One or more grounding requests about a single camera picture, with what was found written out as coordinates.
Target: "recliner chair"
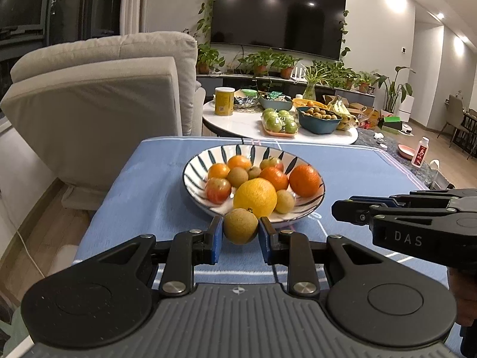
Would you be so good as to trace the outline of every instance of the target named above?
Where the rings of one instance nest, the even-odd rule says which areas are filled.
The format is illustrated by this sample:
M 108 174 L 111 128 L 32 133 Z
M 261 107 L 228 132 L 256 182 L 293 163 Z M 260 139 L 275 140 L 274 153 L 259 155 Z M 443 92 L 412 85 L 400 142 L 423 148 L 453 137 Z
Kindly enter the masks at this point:
M 201 135 L 196 59 L 196 41 L 180 32 L 46 47 L 15 64 L 0 106 L 70 186 L 63 205 L 96 210 L 142 140 Z

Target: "white lid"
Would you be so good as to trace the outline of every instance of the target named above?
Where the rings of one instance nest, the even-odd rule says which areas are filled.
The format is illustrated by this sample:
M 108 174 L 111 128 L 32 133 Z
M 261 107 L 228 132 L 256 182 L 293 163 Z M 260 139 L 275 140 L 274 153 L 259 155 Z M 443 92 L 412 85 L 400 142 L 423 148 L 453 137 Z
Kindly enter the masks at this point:
M 235 93 L 235 89 L 233 87 L 216 87 L 215 91 L 220 93 Z

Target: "human hand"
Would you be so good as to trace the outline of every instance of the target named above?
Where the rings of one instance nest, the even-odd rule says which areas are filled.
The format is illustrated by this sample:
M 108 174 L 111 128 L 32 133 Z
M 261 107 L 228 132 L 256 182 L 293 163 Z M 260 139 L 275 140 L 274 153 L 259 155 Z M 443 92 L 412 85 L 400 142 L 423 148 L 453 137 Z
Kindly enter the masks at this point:
M 456 323 L 469 327 L 477 319 L 477 282 L 473 276 L 459 272 L 457 269 L 447 269 L 449 290 L 457 301 Z

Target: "orange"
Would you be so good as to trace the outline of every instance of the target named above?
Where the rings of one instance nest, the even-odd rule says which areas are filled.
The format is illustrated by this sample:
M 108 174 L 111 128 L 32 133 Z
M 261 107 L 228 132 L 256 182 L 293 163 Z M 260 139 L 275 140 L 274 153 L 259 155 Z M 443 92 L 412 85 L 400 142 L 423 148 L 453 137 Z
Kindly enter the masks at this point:
M 252 162 L 249 159 L 247 159 L 245 156 L 235 155 L 228 160 L 227 165 L 230 169 L 235 167 L 240 167 L 248 171 L 250 167 L 252 167 Z
M 251 209 L 257 218 L 268 217 L 277 205 L 277 192 L 265 179 L 247 180 L 235 192 L 234 209 Z
M 207 179 L 219 178 L 225 179 L 230 172 L 230 168 L 224 163 L 215 163 L 209 168 L 207 172 Z
M 268 180 L 275 187 L 276 191 L 286 190 L 288 188 L 288 178 L 276 167 L 263 168 L 259 175 L 260 178 Z
M 290 174 L 290 186 L 301 197 L 312 197 L 318 192 L 321 176 L 312 166 L 301 165 Z

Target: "blue tablecloth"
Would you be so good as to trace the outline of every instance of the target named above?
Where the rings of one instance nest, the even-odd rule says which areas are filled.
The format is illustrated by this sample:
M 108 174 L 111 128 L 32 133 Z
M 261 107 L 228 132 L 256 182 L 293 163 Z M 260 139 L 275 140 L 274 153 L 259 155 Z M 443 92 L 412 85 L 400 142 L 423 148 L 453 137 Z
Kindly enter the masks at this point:
M 159 137 L 143 141 L 114 182 L 103 205 L 82 239 L 75 262 L 79 262 L 142 233 L 157 240 L 171 240 L 178 232 L 205 229 L 211 217 L 200 210 L 185 191 L 182 171 L 188 160 L 214 146 L 255 143 L 290 152 L 317 168 L 326 186 L 323 203 L 307 218 L 292 225 L 311 240 L 325 241 L 339 233 L 400 263 L 416 269 L 443 284 L 445 267 L 399 253 L 376 248 L 368 227 L 336 222 L 331 205 L 351 195 L 388 197 L 425 189 L 406 168 L 386 152 L 363 146 L 332 146 L 308 143 L 251 141 L 250 139 L 207 137 Z M 286 269 L 277 267 L 281 281 Z M 318 268 L 325 282 L 322 268 Z M 196 282 L 271 283 L 271 267 L 263 263 L 258 239 L 245 246 L 224 240 L 218 265 L 195 268 Z M 457 351 L 455 335 L 448 344 Z

